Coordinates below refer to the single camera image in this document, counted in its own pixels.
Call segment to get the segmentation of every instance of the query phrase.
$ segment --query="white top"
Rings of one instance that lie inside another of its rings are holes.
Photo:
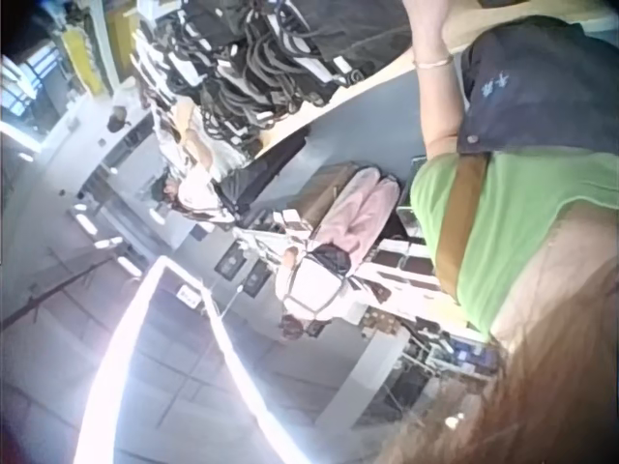
[[[286,312],[301,320],[329,321],[350,309],[354,296],[347,283],[342,288],[337,276],[311,259],[299,256],[297,263],[298,270],[292,288],[289,289],[292,277],[290,269],[280,266],[276,274],[276,295],[283,300]],[[292,299],[284,298],[288,290]],[[330,304],[320,309],[335,295]]]
[[[193,167],[178,187],[178,199],[196,213],[211,215],[218,222],[232,222],[234,217],[222,207],[211,180],[203,166]]]
[[[135,77],[126,79],[114,92],[112,106],[124,106],[129,108],[139,103],[139,92]]]

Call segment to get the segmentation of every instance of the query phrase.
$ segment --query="black bag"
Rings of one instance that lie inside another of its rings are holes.
[[[346,276],[350,271],[350,255],[339,246],[322,244],[309,255],[337,276]]]

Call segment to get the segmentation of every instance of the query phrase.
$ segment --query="hand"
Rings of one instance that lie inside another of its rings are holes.
[[[415,37],[441,37],[452,0],[402,0]]]

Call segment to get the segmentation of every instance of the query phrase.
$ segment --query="ceiling light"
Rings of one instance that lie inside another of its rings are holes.
[[[31,155],[28,155],[27,153],[23,153],[23,152],[19,153],[19,157],[23,159],[24,161],[28,161],[28,162],[32,162],[35,160],[34,158],[32,158]]]
[[[150,210],[148,210],[148,212],[151,214],[151,218],[153,218],[153,220],[157,224],[165,225],[165,217],[160,215],[159,212],[155,208],[151,208]]]
[[[96,249],[107,248],[110,245],[111,245],[111,241],[110,240],[99,240],[98,242],[95,242],[95,248]]]
[[[125,271],[127,271],[132,276],[142,277],[142,272],[137,268],[134,263],[132,263],[125,256],[120,256],[116,261],[118,261],[118,264],[125,268]]]
[[[460,422],[460,419],[458,418],[446,418],[445,419],[445,425],[447,425],[449,428],[451,428],[452,430],[455,430],[457,427],[457,424]]]
[[[97,235],[97,232],[99,232],[97,226],[85,215],[75,215],[75,219],[90,235]]]
[[[111,463],[114,460],[116,425],[127,383],[131,359],[144,317],[163,272],[169,269],[190,287],[199,290],[231,377],[265,438],[284,464],[310,464],[290,435],[267,409],[259,390],[232,347],[209,291],[167,256],[150,268],[107,345],[107,351],[92,384],[79,431],[74,464]]]

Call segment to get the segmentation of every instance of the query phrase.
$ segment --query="pink pants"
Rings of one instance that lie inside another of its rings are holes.
[[[315,241],[346,251],[350,255],[350,271],[354,272],[385,227],[398,197],[398,183],[391,179],[381,181],[378,169],[359,171],[320,222]]]

